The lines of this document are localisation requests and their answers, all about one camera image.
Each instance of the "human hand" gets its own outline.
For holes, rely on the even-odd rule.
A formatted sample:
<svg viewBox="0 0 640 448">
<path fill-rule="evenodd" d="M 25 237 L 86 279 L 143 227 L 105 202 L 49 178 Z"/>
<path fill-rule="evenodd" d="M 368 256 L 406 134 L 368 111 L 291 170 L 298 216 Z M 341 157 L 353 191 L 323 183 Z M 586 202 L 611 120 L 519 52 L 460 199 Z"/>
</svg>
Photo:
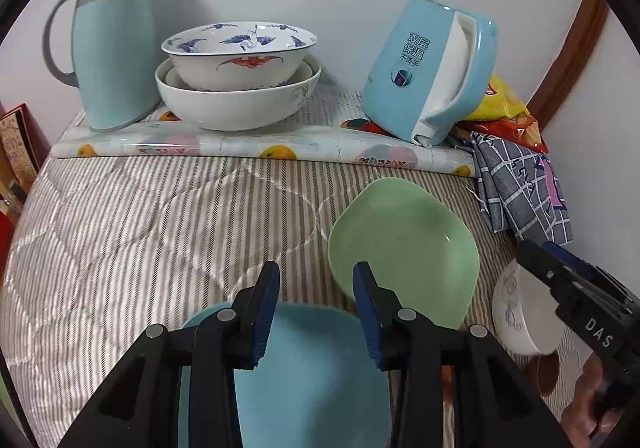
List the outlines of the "human hand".
<svg viewBox="0 0 640 448">
<path fill-rule="evenodd" d="M 598 423 L 593 414 L 596 390 L 604 381 L 604 370 L 599 357 L 593 353 L 582 367 L 582 375 L 575 383 L 574 400 L 564 409 L 560 424 L 574 448 L 589 448 L 590 434 L 598 428 L 611 432 L 620 419 L 620 412 L 609 410 Z"/>
</svg>

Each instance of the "gray plaid cloth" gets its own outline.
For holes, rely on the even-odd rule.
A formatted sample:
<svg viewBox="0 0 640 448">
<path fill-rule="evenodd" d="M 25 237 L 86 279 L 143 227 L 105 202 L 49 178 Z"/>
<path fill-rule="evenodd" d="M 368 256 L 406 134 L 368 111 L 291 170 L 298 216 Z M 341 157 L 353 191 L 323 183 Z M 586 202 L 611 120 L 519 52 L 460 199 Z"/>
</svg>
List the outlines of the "gray plaid cloth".
<svg viewBox="0 0 640 448">
<path fill-rule="evenodd" d="M 569 213 L 546 155 L 505 139 L 471 133 L 480 212 L 494 232 L 511 228 L 520 240 L 571 242 Z"/>
</svg>

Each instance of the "striped tablecloth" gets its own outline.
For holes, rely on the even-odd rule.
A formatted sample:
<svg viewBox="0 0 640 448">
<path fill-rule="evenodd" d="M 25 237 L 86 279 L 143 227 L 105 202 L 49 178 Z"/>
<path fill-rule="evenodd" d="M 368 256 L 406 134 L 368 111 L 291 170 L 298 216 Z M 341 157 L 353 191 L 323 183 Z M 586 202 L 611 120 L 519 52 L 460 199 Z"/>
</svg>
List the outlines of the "striped tablecloth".
<svg viewBox="0 0 640 448">
<path fill-rule="evenodd" d="M 178 328 L 251 285 L 264 260 L 281 267 L 282 300 L 353 310 L 331 278 L 329 232 L 387 176 L 423 186 L 469 227 L 480 277 L 467 321 L 493 330 L 492 291 L 514 248 L 487 229 L 468 179 L 233 157 L 49 159 L 20 218 L 0 303 L 0 345 L 40 446 L 56 446 L 147 325 Z M 548 400 L 556 415 L 578 377 L 573 335 L 560 353 Z M 451 425 L 446 408 L 447 446 Z"/>
</svg>

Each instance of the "light green thermos jug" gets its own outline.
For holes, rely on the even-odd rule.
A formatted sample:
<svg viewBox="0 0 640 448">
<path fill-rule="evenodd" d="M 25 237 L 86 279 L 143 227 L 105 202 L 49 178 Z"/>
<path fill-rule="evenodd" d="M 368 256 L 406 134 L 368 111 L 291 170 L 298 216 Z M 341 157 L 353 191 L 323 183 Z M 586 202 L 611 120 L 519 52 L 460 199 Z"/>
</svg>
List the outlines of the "light green thermos jug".
<svg viewBox="0 0 640 448">
<path fill-rule="evenodd" d="M 78 0 L 71 35 L 74 72 L 63 73 L 49 46 L 47 20 L 42 52 L 61 82 L 80 89 L 86 118 L 94 130 L 115 130 L 149 114 L 160 96 L 154 79 L 158 64 L 149 0 Z"/>
</svg>

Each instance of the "electric kettle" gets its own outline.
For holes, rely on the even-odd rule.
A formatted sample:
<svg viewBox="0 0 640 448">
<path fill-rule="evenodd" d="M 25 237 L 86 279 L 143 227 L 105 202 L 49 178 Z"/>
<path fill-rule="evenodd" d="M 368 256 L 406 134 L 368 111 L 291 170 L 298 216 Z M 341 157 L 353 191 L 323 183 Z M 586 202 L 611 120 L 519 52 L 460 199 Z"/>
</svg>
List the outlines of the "electric kettle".
<svg viewBox="0 0 640 448">
<path fill-rule="evenodd" d="M 433 146 L 482 102 L 495 22 L 434 0 L 409 0 L 369 73 L 362 110 L 396 138 Z"/>
<path fill-rule="evenodd" d="M 94 130 L 115 130 L 144 118 L 160 100 L 154 71 L 156 38 L 148 0 L 78 0 L 74 11 L 74 72 L 63 73 L 51 56 L 49 37 L 60 0 L 42 36 L 47 69 L 80 89 L 86 118 Z"/>
</svg>

